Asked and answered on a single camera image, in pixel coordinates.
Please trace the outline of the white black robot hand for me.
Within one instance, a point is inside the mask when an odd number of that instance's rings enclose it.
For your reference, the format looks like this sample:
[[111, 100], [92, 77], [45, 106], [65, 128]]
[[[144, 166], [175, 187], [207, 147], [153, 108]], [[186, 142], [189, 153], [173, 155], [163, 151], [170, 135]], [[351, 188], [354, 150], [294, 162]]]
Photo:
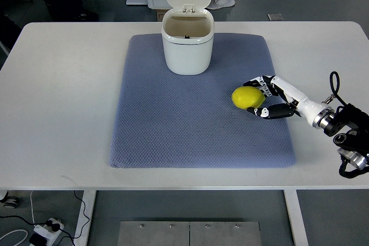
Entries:
[[306, 118], [309, 125], [319, 129], [328, 126], [334, 118], [334, 110], [326, 103], [317, 103], [291, 83], [278, 76], [262, 75], [243, 84], [257, 88], [265, 97], [278, 96], [284, 102], [268, 107], [247, 108], [263, 119], [280, 119], [294, 114]]

